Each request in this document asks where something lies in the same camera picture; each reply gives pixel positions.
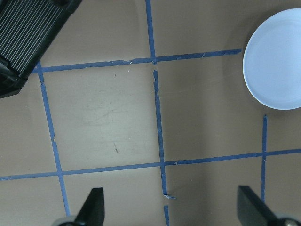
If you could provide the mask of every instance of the black object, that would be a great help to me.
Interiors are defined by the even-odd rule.
[[[0,0],[0,98],[18,94],[82,0]]]
[[[242,226],[301,226],[295,219],[278,219],[249,186],[238,186],[237,214]]]
[[[104,222],[103,188],[93,188],[74,222],[59,226],[102,226]]]

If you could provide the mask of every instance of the ribbed black surface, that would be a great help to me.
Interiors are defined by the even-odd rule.
[[[0,56],[21,72],[63,8],[48,0],[10,0],[0,14]]]

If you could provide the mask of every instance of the screw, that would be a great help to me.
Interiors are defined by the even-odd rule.
[[[298,226],[297,222],[294,220],[286,220],[285,226]]]

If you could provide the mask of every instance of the round plate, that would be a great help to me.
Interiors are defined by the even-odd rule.
[[[246,85],[262,104],[301,107],[301,8],[277,13],[258,27],[246,47]]]

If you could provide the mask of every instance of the white plate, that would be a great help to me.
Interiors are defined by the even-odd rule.
[[[277,13],[257,28],[245,50],[243,72],[262,104],[301,107],[301,8]]]

